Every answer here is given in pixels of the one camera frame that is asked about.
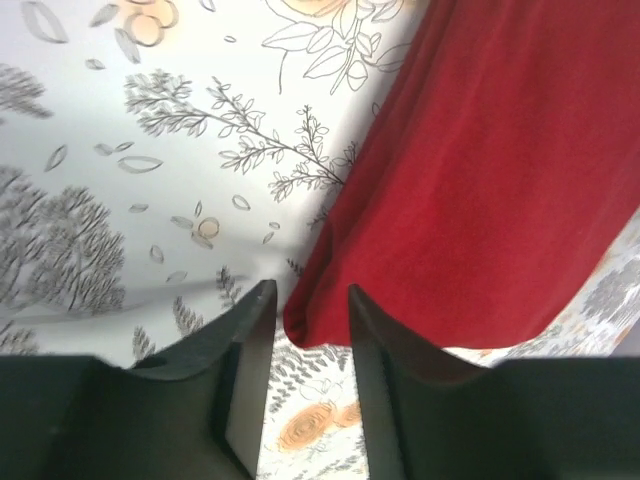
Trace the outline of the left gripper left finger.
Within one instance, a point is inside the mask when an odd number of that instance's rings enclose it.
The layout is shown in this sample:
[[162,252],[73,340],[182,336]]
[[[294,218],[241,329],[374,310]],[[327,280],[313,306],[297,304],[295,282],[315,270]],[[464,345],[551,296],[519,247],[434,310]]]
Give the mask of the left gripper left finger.
[[5,479],[252,479],[276,327],[264,280],[218,319],[123,369],[3,356]]

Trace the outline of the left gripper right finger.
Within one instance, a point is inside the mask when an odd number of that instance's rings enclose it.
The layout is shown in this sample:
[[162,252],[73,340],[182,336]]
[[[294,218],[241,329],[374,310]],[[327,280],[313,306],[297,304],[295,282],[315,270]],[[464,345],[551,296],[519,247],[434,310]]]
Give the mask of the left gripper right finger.
[[348,294],[353,360],[373,479],[635,479],[635,357],[451,355]]

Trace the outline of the red t-shirt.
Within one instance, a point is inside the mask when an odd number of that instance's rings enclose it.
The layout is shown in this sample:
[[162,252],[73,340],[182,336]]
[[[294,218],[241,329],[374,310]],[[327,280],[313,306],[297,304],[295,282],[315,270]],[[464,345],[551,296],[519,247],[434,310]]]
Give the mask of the red t-shirt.
[[283,311],[350,343],[348,289],[440,347],[542,332],[639,206],[635,1],[434,1]]

